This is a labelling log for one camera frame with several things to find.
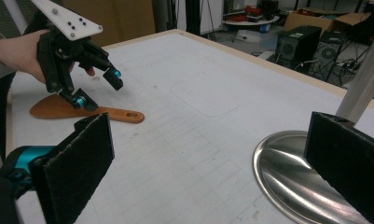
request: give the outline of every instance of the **human hand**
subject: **human hand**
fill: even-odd
[[[36,59],[37,43],[42,34],[48,30],[40,30],[28,35],[22,35],[15,38],[0,39],[0,62],[4,65],[35,77],[38,81],[45,83],[45,77]],[[94,70],[91,67],[86,72],[94,76]]]

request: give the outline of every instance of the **white table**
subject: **white table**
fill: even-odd
[[[77,223],[293,223],[257,185],[254,150],[307,131],[312,111],[335,114],[344,90],[178,30],[107,49],[124,87],[75,68],[76,88],[145,121],[111,121],[116,158]],[[32,77],[16,76],[12,92],[13,147],[54,146],[74,130],[79,119],[29,115],[48,95]],[[374,102],[356,128],[374,137]],[[18,205],[25,223],[44,223],[34,192]]]

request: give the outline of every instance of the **wooden spatula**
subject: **wooden spatula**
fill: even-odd
[[[99,106],[95,111],[87,111],[83,108],[74,109],[67,101],[58,94],[52,94],[30,109],[30,114],[39,119],[65,119],[74,117],[87,117],[107,112],[112,120],[140,123],[144,120],[144,114],[124,109]]]

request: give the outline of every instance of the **metal stand base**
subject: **metal stand base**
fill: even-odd
[[[306,132],[286,131],[256,147],[259,186],[283,213],[299,223],[368,223],[303,157]]]

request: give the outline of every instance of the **gray floor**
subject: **gray floor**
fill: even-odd
[[[238,37],[237,30],[227,30],[227,31],[219,31],[215,33],[215,37],[211,38],[215,40],[217,43],[223,44],[233,49],[240,50],[242,52],[252,54],[255,56],[260,55],[265,51],[275,51],[277,45],[277,38],[278,34],[283,30],[282,26],[272,25],[270,30],[266,34],[261,34],[258,30],[250,31],[249,34],[255,35],[254,38],[246,40],[242,40]],[[354,43],[354,42],[347,42],[343,45],[343,47],[347,48],[339,55],[337,62],[343,62],[348,59],[355,59],[357,55],[360,55],[368,48],[368,46]],[[352,70],[343,70],[341,71],[341,67],[335,66],[333,73],[330,75],[328,79],[328,83],[342,87],[343,89],[347,89],[350,86],[350,82],[353,81],[356,73],[358,71]]]

